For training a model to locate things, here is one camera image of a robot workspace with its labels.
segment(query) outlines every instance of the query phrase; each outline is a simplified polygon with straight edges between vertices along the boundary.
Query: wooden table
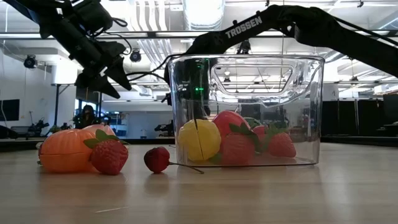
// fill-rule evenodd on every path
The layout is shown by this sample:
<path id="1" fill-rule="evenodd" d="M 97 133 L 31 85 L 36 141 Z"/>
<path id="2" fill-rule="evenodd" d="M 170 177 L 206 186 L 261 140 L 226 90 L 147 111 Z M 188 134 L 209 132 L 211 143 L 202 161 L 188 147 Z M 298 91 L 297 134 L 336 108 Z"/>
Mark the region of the wooden table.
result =
<path id="1" fill-rule="evenodd" d="M 152 147 L 131 146 L 118 176 L 46 174 L 37 151 L 1 153 L 0 223 L 398 222 L 397 149 L 322 144 L 316 166 L 151 175 L 142 158 Z"/>

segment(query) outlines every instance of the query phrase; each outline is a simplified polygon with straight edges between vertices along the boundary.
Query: toy pumpkin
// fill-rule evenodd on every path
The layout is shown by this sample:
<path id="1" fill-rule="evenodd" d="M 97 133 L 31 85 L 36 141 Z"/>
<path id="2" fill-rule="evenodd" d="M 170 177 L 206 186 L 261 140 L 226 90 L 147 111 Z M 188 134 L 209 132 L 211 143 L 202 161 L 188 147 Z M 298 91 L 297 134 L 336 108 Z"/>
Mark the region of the toy pumpkin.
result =
<path id="1" fill-rule="evenodd" d="M 88 130 L 71 129 L 59 131 L 48 137 L 41 145 L 40 162 L 49 172 L 84 172 L 92 170 L 92 149 L 84 140 L 95 138 Z"/>
<path id="2" fill-rule="evenodd" d="M 112 128 L 109 127 L 109 125 L 93 124 L 93 125 L 90 125 L 88 127 L 83 128 L 83 129 L 91 131 L 93 134 L 95 134 L 97 129 L 100 129 L 100 130 L 104 131 L 107 135 L 114 135 L 115 136 Z"/>

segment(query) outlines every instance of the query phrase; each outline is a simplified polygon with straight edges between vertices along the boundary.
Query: toy lemon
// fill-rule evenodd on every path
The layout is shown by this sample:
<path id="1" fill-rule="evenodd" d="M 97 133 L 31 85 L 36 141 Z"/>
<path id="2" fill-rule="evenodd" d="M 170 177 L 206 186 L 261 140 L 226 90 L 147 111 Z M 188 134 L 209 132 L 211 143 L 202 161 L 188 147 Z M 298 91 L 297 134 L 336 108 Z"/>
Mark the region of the toy lemon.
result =
<path id="1" fill-rule="evenodd" d="M 188 152 L 191 161 L 205 161 L 213 157 L 220 149 L 221 136 L 215 123 L 197 119 L 185 123 L 178 134 L 178 144 Z"/>

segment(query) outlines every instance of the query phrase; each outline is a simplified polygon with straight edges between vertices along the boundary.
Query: clear plastic bin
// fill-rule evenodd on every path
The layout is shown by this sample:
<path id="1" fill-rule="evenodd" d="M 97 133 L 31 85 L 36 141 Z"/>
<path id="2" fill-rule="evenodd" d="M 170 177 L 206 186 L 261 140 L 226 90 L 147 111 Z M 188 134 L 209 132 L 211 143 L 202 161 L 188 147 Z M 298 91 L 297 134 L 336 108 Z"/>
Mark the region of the clear plastic bin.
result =
<path id="1" fill-rule="evenodd" d="M 177 160 L 191 166 L 318 162 L 324 59 L 193 55 L 169 63 Z"/>

